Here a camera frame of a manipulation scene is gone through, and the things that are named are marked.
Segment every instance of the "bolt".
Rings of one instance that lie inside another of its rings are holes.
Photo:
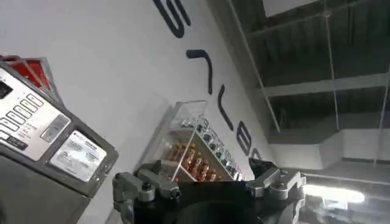
[[[283,182],[280,182],[280,181],[275,183],[276,188],[282,188],[284,185],[285,184]]]
[[[285,170],[280,170],[280,176],[284,177],[288,172]]]
[[[181,196],[182,193],[180,193],[179,190],[177,189],[174,189],[172,192],[171,192],[171,197],[173,199],[178,199],[180,196]]]
[[[148,182],[145,182],[142,184],[142,190],[143,191],[150,191],[152,189],[152,185],[149,184]]]

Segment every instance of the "product bottle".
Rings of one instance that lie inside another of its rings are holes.
[[[193,160],[192,162],[192,166],[190,168],[190,174],[193,176],[193,177],[196,177],[197,176],[197,172],[199,170],[199,166],[200,164],[202,164],[202,155],[200,154],[200,152],[198,152],[196,154],[196,157],[195,159]]]
[[[217,173],[214,169],[212,169],[211,172],[209,172],[209,174],[207,175],[206,180],[209,182],[214,182],[215,179],[217,179]]]
[[[186,144],[184,144],[184,143],[180,145],[180,148],[179,148],[179,150],[177,152],[177,156],[175,158],[175,161],[177,161],[177,162],[180,161],[180,159],[182,158],[183,153],[185,151],[185,147],[186,147]]]
[[[195,144],[191,144],[190,148],[188,149],[187,155],[185,156],[182,163],[184,169],[186,170],[190,169],[194,156],[195,156]]]
[[[200,170],[200,172],[199,172],[199,174],[198,174],[198,176],[197,176],[196,179],[197,179],[198,181],[200,181],[200,182],[205,181],[205,180],[206,180],[206,176],[207,176],[207,172],[208,172],[209,168],[210,168],[210,165],[208,164],[208,161],[205,160],[205,161],[203,162],[202,168],[201,168],[201,170]]]
[[[177,154],[179,152],[179,149],[180,149],[180,146],[181,144],[180,143],[176,143],[172,146],[172,152],[169,156],[169,160],[171,161],[175,161],[176,160],[176,157],[177,157]]]

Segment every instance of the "instruction label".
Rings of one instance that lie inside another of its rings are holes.
[[[74,131],[50,159],[50,163],[66,173],[88,182],[107,155],[79,131]]]

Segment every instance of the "white wall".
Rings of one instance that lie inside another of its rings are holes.
[[[339,161],[344,154],[344,131],[339,131],[319,146],[323,169]]]
[[[49,59],[58,90],[70,111],[111,142],[120,158],[80,223],[103,223],[112,208],[111,177],[131,171],[165,109],[176,101],[206,99],[219,137],[252,176],[235,133],[244,121],[253,146],[273,160],[236,68],[205,1],[182,0],[192,26],[177,39],[152,1],[1,1],[0,53]],[[214,94],[207,94],[207,65],[189,60],[187,49],[205,49],[213,61]]]
[[[278,166],[298,169],[322,169],[319,144],[288,145],[270,144]]]

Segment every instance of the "light fixture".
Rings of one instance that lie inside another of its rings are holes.
[[[303,191],[307,195],[332,201],[362,203],[366,199],[361,192],[337,187],[307,184],[303,186]]]

